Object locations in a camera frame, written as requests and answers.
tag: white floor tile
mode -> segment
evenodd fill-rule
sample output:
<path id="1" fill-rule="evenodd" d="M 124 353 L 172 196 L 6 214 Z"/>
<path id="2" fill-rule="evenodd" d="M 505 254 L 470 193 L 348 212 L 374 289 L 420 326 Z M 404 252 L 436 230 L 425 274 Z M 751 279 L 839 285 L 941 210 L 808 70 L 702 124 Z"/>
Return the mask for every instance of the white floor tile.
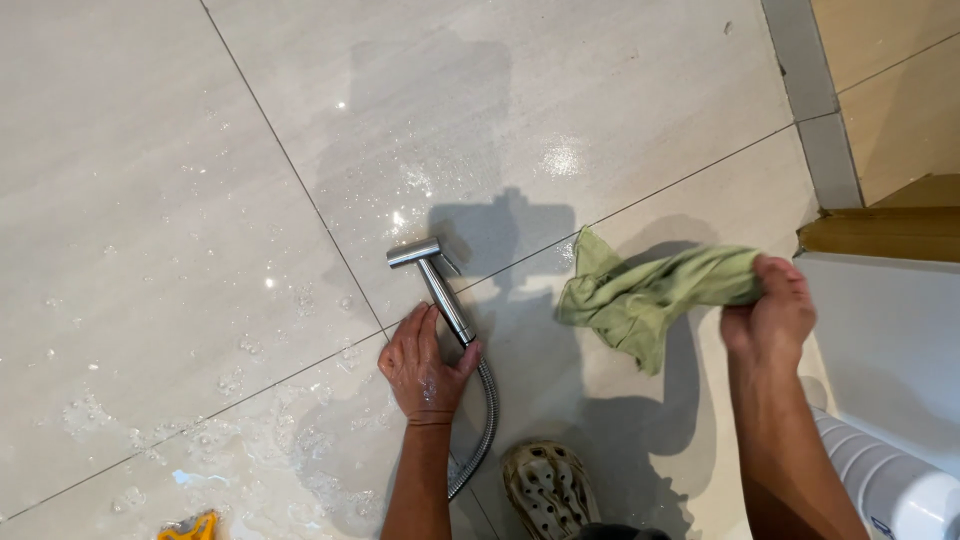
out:
<path id="1" fill-rule="evenodd" d="M 0 514 L 380 330 L 199 2 L 0 44 Z"/>
<path id="2" fill-rule="evenodd" d="M 796 130 L 789 128 L 594 226 L 624 257 L 656 258 L 696 243 L 757 246 L 791 257 L 794 231 L 816 205 Z M 498 459 L 518 441 L 553 438 L 585 461 L 605 520 L 659 527 L 673 538 L 741 536 L 740 491 L 719 309 L 697 308 L 671 329 L 664 371 L 587 329 L 553 320 L 572 276 L 572 240 L 460 294 L 480 327 L 499 385 L 501 424 L 471 487 L 501 538 L 522 537 L 501 487 Z M 815 346 L 802 373 L 824 388 Z M 468 388 L 454 453 L 472 452 L 483 425 Z"/>
<path id="3" fill-rule="evenodd" d="M 232 540 L 369 538 L 403 415 L 376 368 L 382 334 L 0 526 L 0 538 L 142 540 L 211 507 Z M 495 538 L 465 491 L 455 538 Z"/>
<path id="4" fill-rule="evenodd" d="M 755 0 L 207 5 L 385 325 L 791 121 Z"/>

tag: forearm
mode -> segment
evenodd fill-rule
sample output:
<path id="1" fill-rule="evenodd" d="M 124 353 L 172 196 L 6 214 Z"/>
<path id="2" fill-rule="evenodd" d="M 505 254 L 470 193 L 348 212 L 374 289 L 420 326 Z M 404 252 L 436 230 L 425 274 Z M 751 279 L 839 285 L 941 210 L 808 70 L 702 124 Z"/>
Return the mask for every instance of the forearm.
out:
<path id="1" fill-rule="evenodd" d="M 830 463 L 796 373 L 731 358 L 740 474 L 757 539 L 866 539 Z"/>
<path id="2" fill-rule="evenodd" d="M 394 492 L 380 538 L 450 538 L 446 463 L 450 425 L 408 425 L 396 469 Z"/>

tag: shoe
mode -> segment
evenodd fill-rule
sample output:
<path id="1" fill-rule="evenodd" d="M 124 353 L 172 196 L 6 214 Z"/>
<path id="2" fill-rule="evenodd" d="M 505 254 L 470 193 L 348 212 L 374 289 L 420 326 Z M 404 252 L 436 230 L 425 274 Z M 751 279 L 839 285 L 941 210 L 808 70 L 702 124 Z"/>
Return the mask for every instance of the shoe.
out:
<path id="1" fill-rule="evenodd" d="M 536 540 L 564 540 L 600 521 L 583 463 L 566 446 L 536 441 L 503 457 L 503 485 L 520 521 Z"/>

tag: white wall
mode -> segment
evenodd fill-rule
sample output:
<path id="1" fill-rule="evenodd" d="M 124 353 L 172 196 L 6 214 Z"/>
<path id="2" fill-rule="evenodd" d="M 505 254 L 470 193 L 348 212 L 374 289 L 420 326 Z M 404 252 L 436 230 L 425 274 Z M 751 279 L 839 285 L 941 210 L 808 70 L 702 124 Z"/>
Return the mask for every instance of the white wall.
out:
<path id="1" fill-rule="evenodd" d="M 960 478 L 960 264 L 803 254 L 847 422 Z"/>

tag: human hand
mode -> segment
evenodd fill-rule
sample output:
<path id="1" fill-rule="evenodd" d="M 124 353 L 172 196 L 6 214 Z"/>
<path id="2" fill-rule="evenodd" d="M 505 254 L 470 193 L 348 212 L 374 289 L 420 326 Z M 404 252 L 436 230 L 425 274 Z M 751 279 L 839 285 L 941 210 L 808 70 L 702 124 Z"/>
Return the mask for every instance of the human hand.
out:
<path id="1" fill-rule="evenodd" d="M 796 374 L 802 347 L 817 320 L 806 278 L 782 258 L 756 256 L 763 296 L 752 306 L 726 306 L 720 335 L 731 362 Z"/>
<path id="2" fill-rule="evenodd" d="M 480 363 L 483 347 L 477 340 L 456 366 L 443 363 L 436 332 L 439 314 L 436 306 L 420 302 L 400 322 L 377 361 L 411 425 L 450 424 L 467 379 Z"/>

